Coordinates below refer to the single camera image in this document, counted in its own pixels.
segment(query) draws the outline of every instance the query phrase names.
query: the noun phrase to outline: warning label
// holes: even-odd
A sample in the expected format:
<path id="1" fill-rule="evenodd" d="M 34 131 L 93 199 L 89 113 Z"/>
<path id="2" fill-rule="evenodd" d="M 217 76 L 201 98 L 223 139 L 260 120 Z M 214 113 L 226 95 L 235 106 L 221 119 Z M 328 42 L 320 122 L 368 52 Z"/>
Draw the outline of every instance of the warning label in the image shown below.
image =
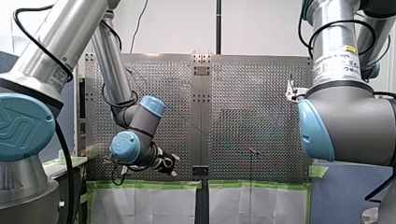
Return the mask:
<path id="1" fill-rule="evenodd" d="M 318 58 L 314 64 L 315 80 L 332 77 L 361 77 L 359 56 L 350 51 L 334 51 Z"/>

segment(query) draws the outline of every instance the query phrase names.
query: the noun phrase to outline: silver arm segment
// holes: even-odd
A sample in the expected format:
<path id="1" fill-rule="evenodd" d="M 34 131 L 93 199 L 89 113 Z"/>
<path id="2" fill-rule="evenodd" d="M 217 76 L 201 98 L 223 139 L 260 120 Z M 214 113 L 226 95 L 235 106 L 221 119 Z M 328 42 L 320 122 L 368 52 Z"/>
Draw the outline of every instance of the silver arm segment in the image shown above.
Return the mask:
<path id="1" fill-rule="evenodd" d="M 103 21 L 113 27 L 113 18 L 114 14 L 107 12 Z M 133 96 L 116 37 L 101 23 L 93 35 L 92 43 L 110 101 L 114 104 L 129 101 Z"/>

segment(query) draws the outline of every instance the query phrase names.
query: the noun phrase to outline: sticker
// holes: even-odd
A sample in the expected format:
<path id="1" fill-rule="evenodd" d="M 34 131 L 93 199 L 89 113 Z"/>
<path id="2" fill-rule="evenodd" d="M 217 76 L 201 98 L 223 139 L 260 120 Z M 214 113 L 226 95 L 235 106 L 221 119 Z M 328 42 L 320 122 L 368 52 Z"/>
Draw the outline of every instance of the sticker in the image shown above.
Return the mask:
<path id="1" fill-rule="evenodd" d="M 54 87 L 58 92 L 61 92 L 64 88 L 64 84 L 67 81 L 67 74 L 62 69 L 62 67 L 58 67 L 58 69 L 52 74 L 49 78 L 49 84 Z"/>
<path id="2" fill-rule="evenodd" d="M 314 64 L 314 82 L 320 79 L 361 78 L 359 56 L 350 51 L 334 51 L 318 58 Z"/>
<path id="3" fill-rule="evenodd" d="M 345 47 L 346 47 L 346 51 L 349 51 L 349 52 L 352 52 L 352 53 L 358 55 L 358 51 L 355 48 L 353 48 L 352 46 L 346 45 Z"/>

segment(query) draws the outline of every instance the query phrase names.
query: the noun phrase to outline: green tape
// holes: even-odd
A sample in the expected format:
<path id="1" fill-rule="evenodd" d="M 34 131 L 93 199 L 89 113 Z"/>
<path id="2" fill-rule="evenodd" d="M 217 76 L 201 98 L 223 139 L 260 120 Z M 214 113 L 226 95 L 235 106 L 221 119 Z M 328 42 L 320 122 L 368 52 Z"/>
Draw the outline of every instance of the green tape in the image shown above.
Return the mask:
<path id="1" fill-rule="evenodd" d="M 242 187 L 253 187 L 260 189 L 290 189 L 290 190 L 307 190 L 310 183 L 303 184 L 285 184 L 266 181 L 248 181 L 248 180 L 209 180 L 211 189 L 238 189 Z"/>
<path id="2" fill-rule="evenodd" d="M 111 181 L 89 181 L 92 189 L 199 189 L 201 182 L 175 181 L 158 182 L 146 180 L 125 180 L 121 186 L 116 186 Z"/>
<path id="3" fill-rule="evenodd" d="M 79 196 L 79 203 L 80 204 L 85 203 L 87 201 L 88 201 L 88 193 L 85 193 L 85 194 Z"/>
<path id="4" fill-rule="evenodd" d="M 326 175 L 329 167 L 327 166 L 319 166 L 319 165 L 310 165 L 309 166 L 309 177 L 317 177 L 323 178 Z"/>
<path id="5" fill-rule="evenodd" d="M 311 223 L 312 184 L 307 185 L 305 223 Z"/>
<path id="6" fill-rule="evenodd" d="M 91 212 L 92 212 L 92 199 L 93 199 L 93 185 L 87 182 L 87 200 L 88 200 L 88 223 L 91 224 Z"/>
<path id="7" fill-rule="evenodd" d="M 84 80 L 84 76 L 82 74 L 78 74 L 78 82 L 82 82 Z"/>

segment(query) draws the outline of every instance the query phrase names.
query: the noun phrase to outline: blue joint cap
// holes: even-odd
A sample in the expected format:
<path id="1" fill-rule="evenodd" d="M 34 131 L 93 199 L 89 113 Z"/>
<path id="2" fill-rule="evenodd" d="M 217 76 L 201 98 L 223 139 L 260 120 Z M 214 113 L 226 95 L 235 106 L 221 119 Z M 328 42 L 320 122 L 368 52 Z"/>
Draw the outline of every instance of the blue joint cap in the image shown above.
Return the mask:
<path id="1" fill-rule="evenodd" d="M 320 114 L 309 100 L 298 104 L 300 137 L 304 153 L 314 159 L 334 161 L 332 139 Z"/>
<path id="2" fill-rule="evenodd" d="M 165 113 L 165 104 L 162 100 L 154 96 L 144 96 L 140 104 L 145 107 L 151 114 L 162 118 Z"/>
<path id="3" fill-rule="evenodd" d="M 372 74 L 369 76 L 369 79 L 374 79 L 374 78 L 378 77 L 380 70 L 381 70 L 381 64 L 376 63 L 375 67 L 373 68 Z"/>
<path id="4" fill-rule="evenodd" d="M 50 109 L 36 98 L 0 93 L 0 161 L 19 161 L 37 155 L 55 133 Z"/>
<path id="5" fill-rule="evenodd" d="M 140 154 L 140 141 L 131 131 L 118 133 L 111 142 L 114 157 L 123 162 L 134 162 Z"/>

